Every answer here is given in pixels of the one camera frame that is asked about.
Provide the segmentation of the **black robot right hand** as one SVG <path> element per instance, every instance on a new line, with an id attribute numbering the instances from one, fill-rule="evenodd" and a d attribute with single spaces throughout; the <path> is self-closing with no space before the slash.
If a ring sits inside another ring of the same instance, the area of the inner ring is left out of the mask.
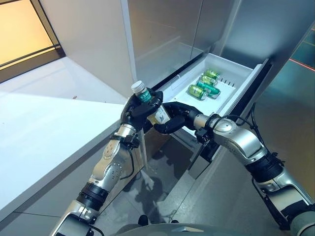
<path id="1" fill-rule="evenodd" d="M 154 129 L 156 131 L 161 134 L 171 134 L 184 126 L 189 130 L 196 130 L 193 122 L 201 112 L 195 107 L 180 102 L 163 103 L 163 106 L 170 120 L 164 124 L 155 124 Z"/>

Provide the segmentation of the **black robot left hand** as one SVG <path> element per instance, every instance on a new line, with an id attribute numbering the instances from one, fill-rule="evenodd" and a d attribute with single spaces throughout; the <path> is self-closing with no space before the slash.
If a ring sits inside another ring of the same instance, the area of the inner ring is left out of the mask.
<path id="1" fill-rule="evenodd" d="M 134 93 L 127 101 L 120 117 L 120 125 L 129 124 L 135 130 L 144 130 L 146 133 L 153 125 L 147 119 L 148 116 L 155 113 L 163 102 L 163 92 L 154 91 L 149 88 L 149 92 L 153 94 L 152 101 L 142 103 Z"/>

